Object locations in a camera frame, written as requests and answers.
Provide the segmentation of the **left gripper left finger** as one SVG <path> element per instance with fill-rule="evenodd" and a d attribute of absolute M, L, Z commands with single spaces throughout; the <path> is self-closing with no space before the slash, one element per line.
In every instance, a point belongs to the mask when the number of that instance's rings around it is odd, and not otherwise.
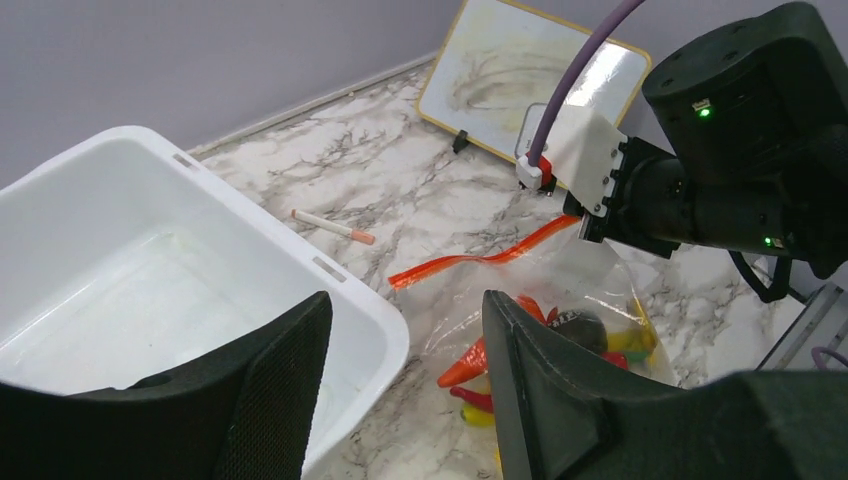
<path fill-rule="evenodd" d="M 268 324 L 125 389 L 3 384 L 5 479 L 297 479 L 328 352 L 319 291 Z"/>

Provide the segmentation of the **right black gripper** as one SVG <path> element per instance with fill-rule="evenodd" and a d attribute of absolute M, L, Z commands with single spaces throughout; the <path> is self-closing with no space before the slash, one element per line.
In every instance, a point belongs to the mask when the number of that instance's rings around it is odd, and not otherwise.
<path fill-rule="evenodd" d="M 631 220 L 631 200 L 636 176 L 657 161 L 674 160 L 676 157 L 638 137 L 629 137 L 620 142 L 614 151 L 611 171 L 604 176 L 604 193 L 598 211 L 592 206 L 585 211 L 580 238 L 601 243 L 604 240 L 633 247 L 637 250 L 668 259 L 681 245 L 679 241 L 660 239 L 645 233 Z"/>

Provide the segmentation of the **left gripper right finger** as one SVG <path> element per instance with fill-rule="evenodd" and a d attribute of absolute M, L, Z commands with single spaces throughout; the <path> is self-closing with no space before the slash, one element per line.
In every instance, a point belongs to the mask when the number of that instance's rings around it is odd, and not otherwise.
<path fill-rule="evenodd" d="M 691 390 L 624 370 L 489 290 L 507 479 L 843 479 L 847 375 L 741 371 Z"/>

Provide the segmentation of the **red chili pepper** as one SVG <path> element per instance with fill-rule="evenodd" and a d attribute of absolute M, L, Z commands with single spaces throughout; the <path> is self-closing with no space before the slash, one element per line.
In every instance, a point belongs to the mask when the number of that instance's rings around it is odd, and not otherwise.
<path fill-rule="evenodd" d="M 610 362 L 613 365 L 616 365 L 622 369 L 628 370 L 629 365 L 627 358 L 622 353 L 604 353 L 601 355 L 606 361 Z M 451 387 L 449 393 L 457 397 L 471 406 L 481 410 L 485 413 L 492 414 L 493 413 L 493 402 L 490 394 L 478 393 L 472 390 L 465 389 L 463 387 L 454 386 Z"/>

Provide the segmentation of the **small yellow banana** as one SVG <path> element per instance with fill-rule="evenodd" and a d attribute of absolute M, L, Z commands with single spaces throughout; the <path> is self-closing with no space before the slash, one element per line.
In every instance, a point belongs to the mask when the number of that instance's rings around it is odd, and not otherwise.
<path fill-rule="evenodd" d="M 464 403 L 460 410 L 460 417 L 471 427 L 489 428 L 495 424 L 495 417 L 492 413 L 474 407 L 471 404 Z"/>

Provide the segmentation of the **dark brown round fruit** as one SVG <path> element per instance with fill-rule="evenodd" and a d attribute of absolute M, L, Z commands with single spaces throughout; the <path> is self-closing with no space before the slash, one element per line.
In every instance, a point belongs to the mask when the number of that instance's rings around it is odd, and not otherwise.
<path fill-rule="evenodd" d="M 591 311 L 567 310 L 559 313 L 550 328 L 597 355 L 608 351 L 607 331 L 603 322 Z"/>

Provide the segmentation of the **orange carrot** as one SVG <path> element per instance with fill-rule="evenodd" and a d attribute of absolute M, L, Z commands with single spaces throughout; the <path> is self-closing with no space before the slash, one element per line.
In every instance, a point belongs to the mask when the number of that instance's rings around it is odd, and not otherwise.
<path fill-rule="evenodd" d="M 528 295 L 518 295 L 515 301 L 533 318 L 545 326 L 549 326 L 559 314 L 559 309 L 553 307 L 545 312 L 540 305 Z M 473 380 L 488 371 L 488 360 L 484 338 L 480 337 L 460 358 L 455 361 L 438 379 L 440 388 L 459 386 Z"/>

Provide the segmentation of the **clear zip bag orange zipper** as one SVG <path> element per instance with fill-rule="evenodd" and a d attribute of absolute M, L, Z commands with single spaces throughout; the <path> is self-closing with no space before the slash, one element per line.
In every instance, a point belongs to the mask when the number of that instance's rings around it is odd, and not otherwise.
<path fill-rule="evenodd" d="M 642 301 L 630 268 L 611 246 L 582 241 L 575 231 L 576 219 L 562 216 L 500 253 L 444 256 L 390 278 L 403 314 L 423 331 L 420 356 L 437 379 L 484 338 L 482 300 L 489 290 L 504 292 L 514 301 L 518 295 L 528 295 L 545 312 L 553 307 L 559 313 L 591 311 L 607 334 L 635 323 L 627 304 Z M 650 360 L 629 365 L 627 371 L 671 386 L 661 341 Z M 490 394 L 493 402 L 489 362 L 486 373 L 459 387 Z M 490 429 L 495 462 L 505 478 L 496 420 Z"/>

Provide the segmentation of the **large yellow banana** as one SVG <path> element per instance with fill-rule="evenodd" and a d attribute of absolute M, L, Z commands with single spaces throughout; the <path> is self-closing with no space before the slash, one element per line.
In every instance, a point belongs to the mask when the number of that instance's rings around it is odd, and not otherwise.
<path fill-rule="evenodd" d="M 607 351 L 623 355 L 628 364 L 632 365 L 650 360 L 660 341 L 638 299 L 628 302 L 627 311 L 635 323 L 623 331 L 608 333 Z"/>

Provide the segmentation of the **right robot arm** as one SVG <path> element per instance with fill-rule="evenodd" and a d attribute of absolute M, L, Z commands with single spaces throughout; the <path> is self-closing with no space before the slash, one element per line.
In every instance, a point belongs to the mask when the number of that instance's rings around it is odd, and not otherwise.
<path fill-rule="evenodd" d="M 584 239 L 668 258 L 725 250 L 759 298 L 794 261 L 825 279 L 847 259 L 847 65 L 815 6 L 792 1 L 690 41 L 642 93 L 669 143 L 629 137 L 599 201 L 569 191 Z"/>

